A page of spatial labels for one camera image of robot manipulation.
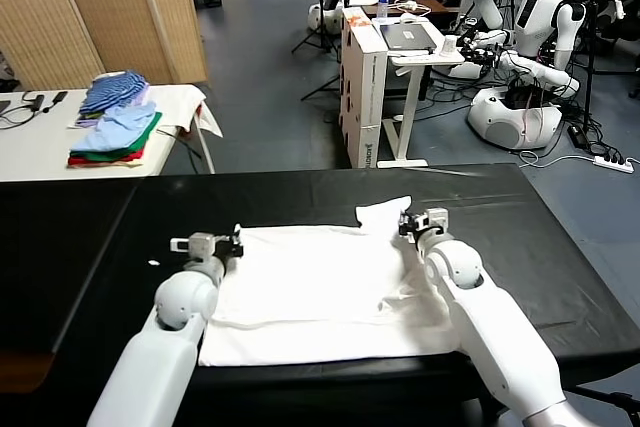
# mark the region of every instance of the stack of clothes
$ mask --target stack of clothes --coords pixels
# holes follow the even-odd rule
[[[87,98],[76,120],[77,127],[92,127],[111,107],[140,104],[149,90],[149,83],[140,74],[128,70],[122,74],[101,76],[87,91]]]
[[[148,86],[135,72],[95,80],[80,109],[87,124],[91,120],[95,127],[71,147],[67,164],[140,165],[147,140],[162,116],[154,102],[145,101]]]

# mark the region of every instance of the white box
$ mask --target white box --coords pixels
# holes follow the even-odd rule
[[[343,11],[340,128],[354,168],[375,167],[387,44],[360,7]]]

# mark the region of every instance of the water bottle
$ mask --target water bottle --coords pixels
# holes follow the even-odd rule
[[[378,15],[379,19],[386,19],[387,12],[389,11],[389,0],[378,0]]]

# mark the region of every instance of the red cloth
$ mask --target red cloth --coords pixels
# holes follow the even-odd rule
[[[125,155],[113,162],[131,162],[132,160],[137,160],[142,157],[144,154],[144,147],[140,150],[133,152],[132,154]],[[87,160],[84,157],[69,157],[67,160],[67,165],[86,165],[86,166],[98,166],[98,165],[109,165],[111,162],[94,162],[92,160]]]

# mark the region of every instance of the black tablecloth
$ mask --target black tablecloth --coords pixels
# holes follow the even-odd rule
[[[138,183],[0,183],[0,351],[58,349]]]
[[[295,224],[355,226],[354,207],[411,195],[449,209],[450,231],[475,247],[558,358],[563,382],[616,373],[640,359],[640,330],[513,164],[145,179],[129,202],[38,393],[86,418],[157,286],[180,270],[171,237]],[[87,182],[87,192],[91,191]],[[152,266],[149,260],[160,262]],[[322,364],[196,368],[178,421],[196,416],[357,416],[477,396],[461,354]]]

